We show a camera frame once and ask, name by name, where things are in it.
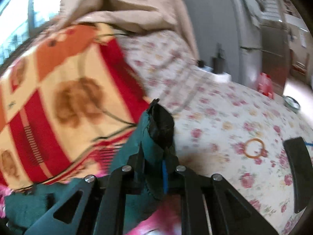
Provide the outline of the beige curtain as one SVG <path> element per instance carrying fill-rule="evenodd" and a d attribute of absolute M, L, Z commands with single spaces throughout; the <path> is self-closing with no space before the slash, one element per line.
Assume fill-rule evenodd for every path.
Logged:
<path fill-rule="evenodd" d="M 79 22 L 103 22 L 135 33 L 168 29 L 184 38 L 199 58 L 183 0 L 61 0 L 60 5 L 57 30 Z"/>

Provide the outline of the metal bowl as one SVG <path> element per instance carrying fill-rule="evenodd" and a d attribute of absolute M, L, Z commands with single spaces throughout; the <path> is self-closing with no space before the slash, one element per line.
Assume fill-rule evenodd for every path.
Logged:
<path fill-rule="evenodd" d="M 295 114 L 297 114 L 300 111 L 301 106 L 298 103 L 298 101 L 296 101 L 294 98 L 290 96 L 284 96 L 283 100 L 284 100 L 284 105 Z"/>

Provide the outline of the window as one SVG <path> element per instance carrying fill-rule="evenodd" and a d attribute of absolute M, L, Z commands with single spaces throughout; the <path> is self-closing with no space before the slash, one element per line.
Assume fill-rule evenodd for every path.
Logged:
<path fill-rule="evenodd" d="M 60 12 L 61 0 L 1 0 L 1 64 Z"/>

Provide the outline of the pink penguin print quilt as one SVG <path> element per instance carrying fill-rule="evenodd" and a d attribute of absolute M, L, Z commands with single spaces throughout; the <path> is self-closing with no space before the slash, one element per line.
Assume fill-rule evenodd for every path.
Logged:
<path fill-rule="evenodd" d="M 76 178 L 69 183 L 39 184 L 23 193 L 1 185 L 1 218 L 7 219 L 5 224 L 12 234 L 24 234 L 80 181 Z M 124 234 L 181 234 L 180 225 L 178 214 L 164 203 L 149 218 Z"/>

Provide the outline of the red cream rose blanket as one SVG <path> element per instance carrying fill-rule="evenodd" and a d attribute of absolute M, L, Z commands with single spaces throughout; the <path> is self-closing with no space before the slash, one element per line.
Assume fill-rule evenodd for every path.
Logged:
<path fill-rule="evenodd" d="M 148 99 L 104 23 L 53 34 L 1 77 L 1 184 L 23 190 L 108 171 Z"/>

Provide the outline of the orange rubber band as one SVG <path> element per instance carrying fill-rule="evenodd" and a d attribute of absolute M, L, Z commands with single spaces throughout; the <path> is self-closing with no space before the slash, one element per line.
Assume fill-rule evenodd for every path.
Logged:
<path fill-rule="evenodd" d="M 265 151 L 265 144 L 259 138 L 251 138 L 244 144 L 244 155 L 250 159 L 261 158 Z"/>

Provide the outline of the red plastic stool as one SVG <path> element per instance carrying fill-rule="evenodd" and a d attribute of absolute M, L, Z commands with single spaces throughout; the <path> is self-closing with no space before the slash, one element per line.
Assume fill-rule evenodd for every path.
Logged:
<path fill-rule="evenodd" d="M 266 73 L 261 73 L 257 81 L 257 91 L 264 96 L 274 100 L 274 91 L 271 77 Z"/>

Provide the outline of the floral bed sheet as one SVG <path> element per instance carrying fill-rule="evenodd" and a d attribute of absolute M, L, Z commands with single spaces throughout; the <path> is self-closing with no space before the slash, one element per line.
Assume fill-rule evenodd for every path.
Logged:
<path fill-rule="evenodd" d="M 290 234 L 302 213 L 294 212 L 283 142 L 295 137 L 312 142 L 309 124 L 255 90 L 210 81 L 175 32 L 120 36 L 118 43 L 148 97 L 172 113 L 181 163 L 204 176 L 222 174 L 279 234 Z M 264 142 L 261 158 L 245 157 L 244 144 L 251 138 Z"/>

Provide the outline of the dark green puffer jacket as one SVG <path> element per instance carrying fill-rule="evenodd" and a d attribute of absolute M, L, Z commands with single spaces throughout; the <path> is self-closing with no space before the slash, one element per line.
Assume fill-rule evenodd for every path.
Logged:
<path fill-rule="evenodd" d="M 153 100 L 140 117 L 136 130 L 114 155 L 108 176 L 127 164 L 133 154 L 142 148 L 144 168 L 140 176 L 139 194 L 127 194 L 124 215 L 124 231 L 149 218 L 164 203 L 174 208 L 174 199 L 167 196 L 163 187 L 162 164 L 174 154 L 174 119 L 158 100 Z M 1 234 L 12 234 L 1 219 Z"/>

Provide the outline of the grey refrigerator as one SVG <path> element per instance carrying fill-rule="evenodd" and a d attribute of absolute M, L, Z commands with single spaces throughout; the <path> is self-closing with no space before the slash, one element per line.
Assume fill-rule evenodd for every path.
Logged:
<path fill-rule="evenodd" d="M 218 52 L 232 80 L 255 89 L 262 72 L 261 9 L 256 0 L 184 0 L 200 60 L 213 67 Z"/>

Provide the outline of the white bedside table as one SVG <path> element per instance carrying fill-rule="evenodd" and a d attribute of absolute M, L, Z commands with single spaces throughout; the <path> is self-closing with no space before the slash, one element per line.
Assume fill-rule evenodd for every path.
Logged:
<path fill-rule="evenodd" d="M 198 69 L 204 72 L 205 76 L 212 82 L 215 83 L 229 83 L 231 82 L 232 78 L 231 75 L 223 72 L 221 74 L 216 74 L 213 72 L 213 69 L 208 66 L 198 67 Z"/>

